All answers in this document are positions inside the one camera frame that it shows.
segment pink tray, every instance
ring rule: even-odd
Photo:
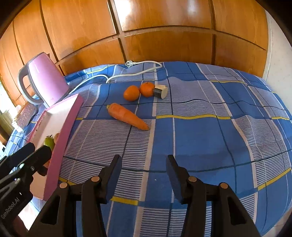
[[[37,198],[48,200],[58,186],[67,141],[82,103],[83,98],[76,94],[54,104],[42,113],[32,130],[28,142],[32,142],[36,149],[44,144],[47,136],[54,136],[60,132],[58,142],[55,144],[52,153],[47,175],[41,176],[37,172],[33,175],[34,180],[30,185],[30,191]]]

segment white power cord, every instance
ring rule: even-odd
[[[158,68],[162,68],[162,64],[159,63],[159,62],[156,62],[156,61],[142,61],[142,62],[133,62],[132,60],[129,60],[125,63],[125,65],[129,68],[131,66],[134,66],[134,65],[137,65],[137,64],[141,64],[141,63],[145,63],[145,62],[152,62],[152,63],[155,63],[155,64],[158,64],[159,66],[155,66],[155,67],[152,67],[152,68],[149,68],[149,69],[146,69],[144,71],[141,71],[141,72],[137,72],[137,73],[132,73],[132,74],[119,74],[119,75],[115,75],[115,76],[112,76],[110,78],[108,78],[108,76],[106,75],[103,75],[103,74],[100,74],[100,75],[96,75],[96,76],[92,76],[92,77],[89,77],[87,78],[86,80],[80,82],[69,94],[73,93],[74,91],[76,91],[82,84],[84,84],[85,82],[91,80],[92,78],[95,78],[95,77],[99,77],[99,76],[103,76],[106,78],[106,83],[109,83],[111,79],[113,78],[116,78],[116,77],[121,77],[121,76],[138,76],[138,75],[141,75],[145,72],[149,72],[149,71],[152,71],[152,70],[155,70],[155,69],[158,69]],[[105,68],[107,67],[104,67],[103,69],[99,69],[97,71],[94,71],[94,72],[98,72],[98,71],[102,71],[104,70]]]
[[[103,74],[100,74],[100,75],[96,75],[96,76],[92,76],[92,77],[89,77],[89,78],[87,78],[86,80],[84,80],[84,81],[82,81],[82,82],[80,82],[72,91],[70,91],[70,93],[69,94],[71,94],[71,93],[73,93],[74,91],[76,91],[77,89],[78,89],[78,87],[80,87],[82,84],[84,84],[85,82],[87,82],[87,81],[89,81],[89,80],[91,80],[92,78],[95,78],[95,77],[99,77],[99,76],[103,76],[103,77],[105,77],[106,78],[106,80],[108,80],[109,78],[108,78],[108,76],[106,76],[106,75],[103,75]]]
[[[149,71],[152,71],[152,70],[154,70],[154,69],[162,68],[162,64],[159,63],[159,62],[156,62],[156,61],[133,62],[133,61],[129,60],[129,61],[127,61],[127,62],[125,63],[125,65],[126,65],[127,67],[131,67],[131,66],[133,66],[133,65],[137,65],[137,64],[141,64],[141,63],[145,63],[145,62],[152,62],[152,63],[158,64],[159,67],[155,66],[155,67],[152,67],[152,68],[146,69],[146,70],[144,70],[144,71],[137,72],[137,73],[132,73],[132,74],[119,74],[119,75],[111,76],[109,79],[107,79],[106,83],[109,83],[111,79],[116,78],[116,77],[121,77],[121,76],[138,76],[138,75],[141,75],[141,74],[143,74],[143,73],[145,73],[145,72],[149,72]]]

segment bed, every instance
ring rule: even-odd
[[[74,88],[98,74],[135,73],[153,67],[101,65],[66,76]],[[165,99],[123,98],[130,85],[144,81],[166,85]],[[72,127],[60,171],[60,182],[82,183],[99,174],[115,154],[123,167],[114,197],[102,205],[109,237],[180,236],[186,205],[175,198],[165,159],[173,154],[179,166],[205,183],[228,183],[255,222],[267,233],[290,208],[292,199],[292,116],[280,97],[261,78],[235,69],[189,62],[164,62],[139,76],[102,77],[74,92],[84,103]],[[138,130],[109,116],[106,105],[119,103],[150,127]],[[14,131],[5,153],[21,148],[44,107],[25,133]],[[40,210],[44,201],[34,198]],[[211,233],[207,204],[205,236]],[[77,232],[82,236],[81,206]]]

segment wooden panel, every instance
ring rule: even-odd
[[[30,2],[14,19],[14,31],[24,63],[41,52],[56,62],[41,19],[39,0]]]
[[[256,0],[213,0],[216,29],[268,48],[265,10]]]
[[[0,142],[4,145],[4,146],[6,146],[6,144],[7,144],[7,140],[0,134]]]
[[[8,69],[15,84],[17,85],[18,72],[23,67],[23,64],[15,43],[12,23],[3,34],[1,44]],[[25,87],[29,86],[28,77],[25,77],[23,82]]]
[[[231,35],[217,35],[215,64],[262,77],[267,51]]]
[[[0,38],[4,34],[5,30],[7,29],[7,26],[12,22],[12,20],[15,18],[15,16],[23,9],[31,0],[23,0],[23,1],[17,1],[12,2],[9,1],[9,4],[6,4],[7,2],[0,1],[1,3],[5,3],[5,7],[1,7],[1,25],[0,25]]]
[[[17,100],[16,100],[16,104],[17,105],[24,105],[26,102],[26,100],[24,99],[24,97],[21,95]]]
[[[116,33],[107,0],[42,0],[57,57]]]
[[[211,28],[207,0],[114,0],[123,31],[182,25]]]
[[[107,42],[94,43],[81,49],[76,54],[64,58],[60,62],[60,66],[67,75],[97,65],[121,63],[125,63],[125,61],[119,40],[113,39]]]
[[[28,88],[26,88],[27,92],[29,93],[30,96],[35,95],[35,92],[33,90],[33,88],[31,86],[29,86]]]
[[[9,69],[7,67],[3,50],[2,50],[2,41],[3,38],[0,39],[0,75],[2,77],[2,81],[6,87],[6,89],[9,92],[9,96],[12,100],[12,102],[15,102],[17,98],[20,96],[20,92],[9,72]]]
[[[153,31],[125,37],[129,58],[211,63],[212,34],[179,31]]]

